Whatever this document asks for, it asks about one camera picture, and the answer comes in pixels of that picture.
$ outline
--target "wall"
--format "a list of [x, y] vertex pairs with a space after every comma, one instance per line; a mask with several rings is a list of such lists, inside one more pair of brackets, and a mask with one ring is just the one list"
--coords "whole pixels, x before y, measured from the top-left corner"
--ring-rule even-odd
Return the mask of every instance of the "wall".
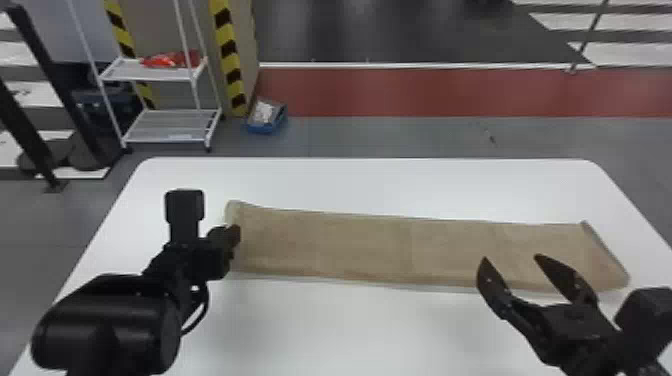
[[[86, 33], [94, 58], [111, 61], [117, 47], [109, 22], [98, 0], [72, 0]], [[55, 61], [86, 61], [74, 22], [65, 0], [14, 0], [26, 7], [47, 50]]]

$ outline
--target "cable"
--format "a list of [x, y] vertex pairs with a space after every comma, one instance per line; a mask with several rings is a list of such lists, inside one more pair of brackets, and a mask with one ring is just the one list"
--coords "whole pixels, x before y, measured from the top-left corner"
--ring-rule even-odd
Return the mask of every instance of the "cable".
[[198, 300], [200, 300], [199, 306], [202, 306], [201, 312], [194, 319], [194, 321], [191, 322], [191, 324], [182, 329], [182, 336], [185, 336], [194, 330], [201, 320], [203, 320], [205, 314], [208, 313], [208, 308], [210, 308], [210, 290], [208, 290], [208, 285], [203, 282], [196, 285], [196, 287], [198, 287]]

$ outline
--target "white floor marking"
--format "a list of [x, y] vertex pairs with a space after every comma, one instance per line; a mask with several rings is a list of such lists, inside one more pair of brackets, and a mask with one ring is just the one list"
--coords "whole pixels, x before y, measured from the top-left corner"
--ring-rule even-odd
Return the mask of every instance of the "white floor marking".
[[672, 14], [605, 14], [597, 29], [672, 31]]
[[[72, 131], [39, 131], [44, 140], [57, 140], [68, 138]], [[7, 132], [0, 132], [0, 168], [16, 168], [16, 158], [21, 155], [21, 147], [16, 143], [12, 135]], [[54, 170], [54, 175], [59, 179], [102, 179], [105, 177], [109, 168], [98, 171], [78, 171], [72, 167], [59, 167]]]
[[14, 95], [14, 99], [21, 107], [63, 107], [63, 103], [48, 81], [11, 81], [5, 84], [9, 90], [18, 92]]
[[591, 13], [530, 13], [549, 30], [588, 30], [595, 18]]
[[[575, 49], [579, 43], [570, 43]], [[584, 56], [598, 66], [670, 66], [672, 44], [596, 43], [588, 44]]]
[[[513, 0], [530, 5], [599, 5], [601, 0]], [[672, 5], [670, 0], [610, 0], [609, 5]]]
[[[306, 63], [264, 62], [264, 69], [567, 69], [569, 63]], [[579, 64], [578, 69], [594, 69]]]
[[23, 42], [0, 42], [0, 66], [37, 66], [37, 60]]
[[14, 30], [16, 26], [9, 19], [7, 13], [0, 13], [0, 30]]

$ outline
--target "red object on shelf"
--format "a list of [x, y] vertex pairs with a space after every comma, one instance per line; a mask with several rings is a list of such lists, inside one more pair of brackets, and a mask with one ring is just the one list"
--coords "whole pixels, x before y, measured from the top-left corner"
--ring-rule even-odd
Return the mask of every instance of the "red object on shelf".
[[[201, 64], [201, 53], [198, 50], [189, 51], [189, 61], [192, 68]], [[184, 52], [169, 52], [165, 54], [158, 54], [146, 57], [140, 60], [142, 65], [148, 68], [186, 68], [187, 59]]]

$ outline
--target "gray floor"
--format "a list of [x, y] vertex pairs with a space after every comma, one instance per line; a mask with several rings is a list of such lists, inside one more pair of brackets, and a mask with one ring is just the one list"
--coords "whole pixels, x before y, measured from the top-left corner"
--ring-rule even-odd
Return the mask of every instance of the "gray floor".
[[[670, 242], [669, 123], [605, 118], [300, 118], [272, 136], [247, 134], [240, 125], [227, 123], [216, 133], [212, 155], [583, 158], [602, 166]], [[60, 195], [42, 194], [42, 182], [0, 182], [0, 374], [11, 369], [135, 167], [156, 155], [204, 153], [202, 147], [136, 147], [106, 180], [71, 182]]]

